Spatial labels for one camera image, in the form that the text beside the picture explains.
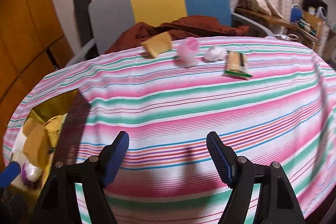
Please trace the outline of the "white plastic ball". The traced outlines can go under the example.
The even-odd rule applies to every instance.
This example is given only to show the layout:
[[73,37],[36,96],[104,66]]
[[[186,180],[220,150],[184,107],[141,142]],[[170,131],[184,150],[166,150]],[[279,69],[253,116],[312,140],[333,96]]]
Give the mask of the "white plastic ball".
[[216,62],[224,60],[226,57],[227,51],[219,46],[211,46],[207,52],[204,54],[203,58],[209,62]]

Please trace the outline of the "pink plastic item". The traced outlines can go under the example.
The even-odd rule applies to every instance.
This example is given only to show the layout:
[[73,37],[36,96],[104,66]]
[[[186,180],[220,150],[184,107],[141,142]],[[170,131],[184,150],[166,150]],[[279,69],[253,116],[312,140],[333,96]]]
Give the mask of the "pink plastic item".
[[196,38],[187,38],[180,42],[177,47],[177,55],[186,67],[192,67],[197,64],[197,54],[199,43]]

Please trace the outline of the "tan wedge sponge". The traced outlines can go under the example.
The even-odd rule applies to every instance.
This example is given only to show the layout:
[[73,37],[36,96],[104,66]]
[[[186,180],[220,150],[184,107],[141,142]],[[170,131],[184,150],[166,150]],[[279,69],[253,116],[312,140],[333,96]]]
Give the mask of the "tan wedge sponge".
[[159,54],[165,53],[173,47],[172,38],[168,32],[149,38],[142,42],[141,45],[152,58],[156,58]]

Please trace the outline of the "white rectangular block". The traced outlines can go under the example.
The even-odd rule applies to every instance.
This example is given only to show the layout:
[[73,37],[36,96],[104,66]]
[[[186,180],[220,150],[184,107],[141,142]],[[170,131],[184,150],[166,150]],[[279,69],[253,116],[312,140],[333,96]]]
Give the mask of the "white rectangular block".
[[15,153],[18,153],[18,152],[22,152],[26,140],[27,140],[26,135],[23,132],[20,131],[18,133],[17,138],[15,140],[15,143],[12,147],[12,153],[15,154]]

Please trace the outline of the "tan tall sponge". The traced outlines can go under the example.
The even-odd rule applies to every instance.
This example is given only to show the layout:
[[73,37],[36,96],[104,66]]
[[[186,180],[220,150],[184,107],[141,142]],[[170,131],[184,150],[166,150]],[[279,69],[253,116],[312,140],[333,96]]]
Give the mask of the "tan tall sponge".
[[23,153],[34,166],[44,170],[49,163],[49,139],[45,127],[28,118],[23,125],[23,134],[27,137],[23,146]]

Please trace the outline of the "yellow plush toy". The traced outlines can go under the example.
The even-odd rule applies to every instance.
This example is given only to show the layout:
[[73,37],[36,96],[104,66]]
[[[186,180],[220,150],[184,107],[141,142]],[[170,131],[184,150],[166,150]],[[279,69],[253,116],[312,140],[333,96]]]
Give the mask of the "yellow plush toy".
[[67,115],[57,115],[50,118],[45,124],[44,128],[49,138],[49,144],[51,148],[56,148],[60,133],[62,131],[63,123]]

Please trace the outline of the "gold metal tin box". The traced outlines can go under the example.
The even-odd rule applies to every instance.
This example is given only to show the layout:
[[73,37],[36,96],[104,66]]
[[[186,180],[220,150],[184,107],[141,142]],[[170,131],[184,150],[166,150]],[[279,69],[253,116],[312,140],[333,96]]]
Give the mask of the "gold metal tin box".
[[74,89],[42,101],[24,119],[11,149],[15,173],[9,188],[29,214],[45,192],[49,192],[51,201],[57,200],[64,168],[77,162],[90,111],[90,103]]

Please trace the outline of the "striped pink green tablecloth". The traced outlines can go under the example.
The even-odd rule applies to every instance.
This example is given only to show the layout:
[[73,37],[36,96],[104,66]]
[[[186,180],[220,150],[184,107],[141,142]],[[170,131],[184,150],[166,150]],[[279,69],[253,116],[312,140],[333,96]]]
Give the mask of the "striped pink green tablecloth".
[[119,223],[217,223],[230,196],[206,147],[215,131],[238,155],[279,162],[310,215],[335,187],[335,71],[295,42],[201,38],[244,53],[251,78],[224,74],[224,61],[182,65],[175,50],[156,59],[142,48],[99,56],[45,76],[17,104],[3,137],[11,149],[30,110],[78,89],[91,105],[77,160],[112,143],[130,145],[106,189]]

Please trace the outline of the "wooden wardrobe panels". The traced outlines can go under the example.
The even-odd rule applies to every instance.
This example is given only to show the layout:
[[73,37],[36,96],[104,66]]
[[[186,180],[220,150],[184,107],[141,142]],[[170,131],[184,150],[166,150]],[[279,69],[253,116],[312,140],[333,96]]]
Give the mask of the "wooden wardrobe panels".
[[1,135],[22,99],[74,53],[52,0],[1,0]]

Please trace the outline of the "dark red cloth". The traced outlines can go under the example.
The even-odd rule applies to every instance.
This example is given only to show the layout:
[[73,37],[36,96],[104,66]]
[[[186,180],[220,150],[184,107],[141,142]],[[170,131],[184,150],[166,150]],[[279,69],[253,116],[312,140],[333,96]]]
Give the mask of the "dark red cloth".
[[186,16],[173,22],[166,22],[157,27],[144,22],[139,22],[123,32],[105,53],[114,53],[139,47],[142,42],[168,32],[173,40],[188,37],[204,38],[214,36],[247,36],[249,26],[243,24],[237,27],[221,24],[212,16],[193,15]]

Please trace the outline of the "black foam roll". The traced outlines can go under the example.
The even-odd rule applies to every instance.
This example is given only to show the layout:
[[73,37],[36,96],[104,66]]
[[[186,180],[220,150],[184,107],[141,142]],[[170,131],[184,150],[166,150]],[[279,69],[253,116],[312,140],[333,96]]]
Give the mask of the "black foam roll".
[[81,46],[84,47],[92,38],[92,27],[88,7],[91,0],[73,0],[74,14]]

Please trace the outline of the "wooden side shelf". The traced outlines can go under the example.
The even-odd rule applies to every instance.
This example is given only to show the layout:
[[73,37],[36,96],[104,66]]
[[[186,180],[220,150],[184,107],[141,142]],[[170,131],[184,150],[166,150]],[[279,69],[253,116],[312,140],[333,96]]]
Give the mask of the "wooden side shelf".
[[318,38],[312,36],[310,33],[300,28],[297,23],[292,23],[286,19],[279,18],[274,15],[266,15],[266,14],[262,14],[259,12],[246,10],[243,8],[236,8],[235,12],[239,15],[245,16],[256,22],[259,22],[260,24],[262,24],[263,26],[267,28],[271,28],[274,26],[280,26],[280,27],[284,27],[285,29],[291,29],[291,30],[298,31],[306,39],[310,40],[311,42],[315,43],[318,46],[321,45],[321,41]]

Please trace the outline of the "blue cup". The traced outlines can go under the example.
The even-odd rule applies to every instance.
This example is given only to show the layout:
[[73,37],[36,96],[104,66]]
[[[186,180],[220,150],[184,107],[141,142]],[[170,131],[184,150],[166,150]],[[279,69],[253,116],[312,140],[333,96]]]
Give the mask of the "blue cup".
[[298,4],[293,4],[291,7],[290,21],[297,23],[303,17],[302,8]]

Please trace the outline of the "grey yellow blue chair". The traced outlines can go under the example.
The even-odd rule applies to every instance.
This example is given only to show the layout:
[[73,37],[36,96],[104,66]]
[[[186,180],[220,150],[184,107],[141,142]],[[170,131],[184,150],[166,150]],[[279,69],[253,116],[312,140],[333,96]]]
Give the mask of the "grey yellow blue chair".
[[138,22],[159,26],[185,16],[212,16],[221,24],[247,24],[252,36],[274,36],[261,24],[231,11],[230,0],[91,0],[88,7],[93,38],[68,65],[103,54],[118,37]]

